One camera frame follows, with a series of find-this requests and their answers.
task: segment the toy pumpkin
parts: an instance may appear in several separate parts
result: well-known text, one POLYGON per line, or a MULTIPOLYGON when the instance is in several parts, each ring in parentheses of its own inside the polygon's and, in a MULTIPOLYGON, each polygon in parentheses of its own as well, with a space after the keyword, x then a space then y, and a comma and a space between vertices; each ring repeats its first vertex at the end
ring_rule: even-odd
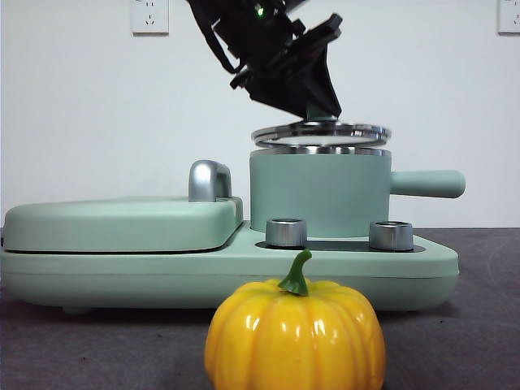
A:
POLYGON ((305 280, 310 251, 280 282, 247 283, 216 311, 205 365, 216 390, 372 390, 385 372, 370 302, 331 281, 305 280))

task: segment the wall socket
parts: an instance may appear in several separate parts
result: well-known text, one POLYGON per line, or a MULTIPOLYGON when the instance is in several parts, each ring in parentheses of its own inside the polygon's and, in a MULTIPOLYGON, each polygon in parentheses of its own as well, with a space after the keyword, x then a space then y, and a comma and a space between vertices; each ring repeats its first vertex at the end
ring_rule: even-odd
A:
POLYGON ((520 34, 520 0, 498 0, 498 33, 520 34))
POLYGON ((134 35, 167 35, 170 30, 170 0, 131 0, 134 35))

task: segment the green pumpkin stem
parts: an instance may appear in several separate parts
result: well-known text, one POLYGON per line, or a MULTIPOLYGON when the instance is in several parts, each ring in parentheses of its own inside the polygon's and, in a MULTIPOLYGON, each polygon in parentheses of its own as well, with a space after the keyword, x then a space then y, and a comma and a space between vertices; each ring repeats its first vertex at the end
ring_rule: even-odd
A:
POLYGON ((300 252, 292 262, 288 275, 279 282, 278 287, 292 294, 307 297, 309 290, 307 289, 306 279, 303 277, 303 265, 310 258, 312 258, 312 253, 308 249, 300 252))

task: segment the pot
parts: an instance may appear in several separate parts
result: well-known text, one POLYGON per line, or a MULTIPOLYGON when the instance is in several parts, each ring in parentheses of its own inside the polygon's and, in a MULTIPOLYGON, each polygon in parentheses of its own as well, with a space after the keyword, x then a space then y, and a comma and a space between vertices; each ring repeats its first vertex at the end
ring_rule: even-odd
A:
POLYGON ((277 146, 249 159, 251 228, 268 219, 307 222, 309 237, 368 236, 372 222, 388 220, 390 194, 459 197, 458 171, 392 172, 384 149, 352 146, 277 146))

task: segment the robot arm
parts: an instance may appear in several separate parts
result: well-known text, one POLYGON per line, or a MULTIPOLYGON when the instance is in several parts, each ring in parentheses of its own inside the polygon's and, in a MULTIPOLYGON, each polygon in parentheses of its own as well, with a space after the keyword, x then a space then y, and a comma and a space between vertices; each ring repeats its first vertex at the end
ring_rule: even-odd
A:
POLYGON ((327 45, 340 35, 333 14, 306 31, 287 14, 305 0, 188 0, 206 42, 231 86, 251 99, 304 119, 337 117, 341 112, 327 69, 327 45), (239 59, 233 67, 217 39, 239 59))

